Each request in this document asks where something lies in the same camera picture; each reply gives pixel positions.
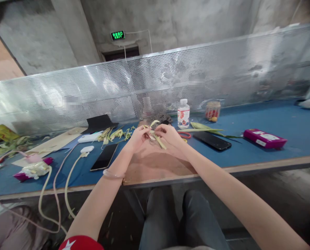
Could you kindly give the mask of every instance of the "black smartphone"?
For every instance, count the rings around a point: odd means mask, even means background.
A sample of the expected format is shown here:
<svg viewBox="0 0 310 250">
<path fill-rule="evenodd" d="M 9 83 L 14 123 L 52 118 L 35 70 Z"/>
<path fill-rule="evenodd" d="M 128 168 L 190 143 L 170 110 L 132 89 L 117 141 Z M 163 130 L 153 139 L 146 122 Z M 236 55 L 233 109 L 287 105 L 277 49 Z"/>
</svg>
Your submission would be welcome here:
<svg viewBox="0 0 310 250">
<path fill-rule="evenodd" d="M 90 171 L 106 169 L 110 165 L 117 146 L 118 144 L 107 145 L 103 149 L 103 152 L 99 155 L 98 159 L 96 160 Z"/>
<path fill-rule="evenodd" d="M 230 142 L 220 139 L 209 132 L 196 132 L 193 134 L 193 137 L 218 151 L 224 151 L 231 147 Z"/>
</svg>

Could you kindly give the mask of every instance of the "exit sign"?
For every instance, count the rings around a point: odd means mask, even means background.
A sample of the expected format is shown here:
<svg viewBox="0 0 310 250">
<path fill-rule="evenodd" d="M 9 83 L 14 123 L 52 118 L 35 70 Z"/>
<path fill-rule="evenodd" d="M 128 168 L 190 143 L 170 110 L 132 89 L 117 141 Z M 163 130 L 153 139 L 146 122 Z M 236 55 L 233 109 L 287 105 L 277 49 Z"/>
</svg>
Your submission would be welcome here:
<svg viewBox="0 0 310 250">
<path fill-rule="evenodd" d="M 111 33 L 111 38 L 112 38 L 113 41 L 114 40 L 125 39 L 124 31 L 117 31 L 117 32 Z"/>
</svg>

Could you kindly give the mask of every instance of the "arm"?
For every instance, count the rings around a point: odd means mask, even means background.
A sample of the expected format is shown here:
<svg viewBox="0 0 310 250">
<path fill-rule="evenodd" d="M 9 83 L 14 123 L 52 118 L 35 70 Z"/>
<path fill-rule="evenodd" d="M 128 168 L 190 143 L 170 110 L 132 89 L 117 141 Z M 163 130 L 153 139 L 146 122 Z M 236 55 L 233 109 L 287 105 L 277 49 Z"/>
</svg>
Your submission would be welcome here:
<svg viewBox="0 0 310 250">
<path fill-rule="evenodd" d="M 144 134 L 149 131 L 150 128 L 143 129 L 143 127 L 134 130 L 128 143 L 109 167 L 111 173 L 117 176 L 125 174 L 134 152 L 146 139 Z M 99 179 L 71 224 L 65 240 L 76 235 L 86 235 L 97 241 L 100 228 L 117 195 L 122 180 L 122 178 L 110 179 L 104 175 Z"/>
<path fill-rule="evenodd" d="M 262 250 L 310 250 L 308 244 L 266 202 L 184 143 L 174 127 L 160 125 L 155 131 L 184 153 L 207 186 L 236 215 Z"/>
</svg>

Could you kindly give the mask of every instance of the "metal mesh screen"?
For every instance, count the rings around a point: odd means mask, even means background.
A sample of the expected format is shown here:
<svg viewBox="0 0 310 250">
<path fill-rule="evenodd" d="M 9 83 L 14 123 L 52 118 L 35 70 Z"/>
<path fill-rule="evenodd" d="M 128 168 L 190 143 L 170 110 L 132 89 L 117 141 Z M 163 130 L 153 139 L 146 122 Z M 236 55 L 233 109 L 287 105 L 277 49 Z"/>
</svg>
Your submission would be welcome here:
<svg viewBox="0 0 310 250">
<path fill-rule="evenodd" d="M 310 85 L 310 24 L 0 82 L 0 124 L 20 134 L 304 94 Z M 79 97 L 80 110 L 64 99 Z"/>
</svg>

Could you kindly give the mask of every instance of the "person's leg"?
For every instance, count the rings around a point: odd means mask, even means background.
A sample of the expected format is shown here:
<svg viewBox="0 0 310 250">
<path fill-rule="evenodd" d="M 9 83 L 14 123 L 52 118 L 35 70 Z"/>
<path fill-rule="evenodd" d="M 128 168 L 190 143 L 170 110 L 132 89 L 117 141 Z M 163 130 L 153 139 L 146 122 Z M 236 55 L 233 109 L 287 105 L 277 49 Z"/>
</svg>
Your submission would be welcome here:
<svg viewBox="0 0 310 250">
<path fill-rule="evenodd" d="M 174 246 L 177 246 L 177 235 L 169 214 L 168 200 L 160 188 L 155 188 L 148 197 L 139 250 L 162 250 Z"/>
<path fill-rule="evenodd" d="M 14 207 L 12 210 L 36 221 L 28 206 Z M 8 211 L 0 215 L 0 250 L 41 249 L 47 237 L 48 233 Z"/>
<path fill-rule="evenodd" d="M 216 250 L 230 250 L 208 201 L 195 190 L 184 194 L 181 234 L 188 247 L 208 246 Z"/>
</svg>

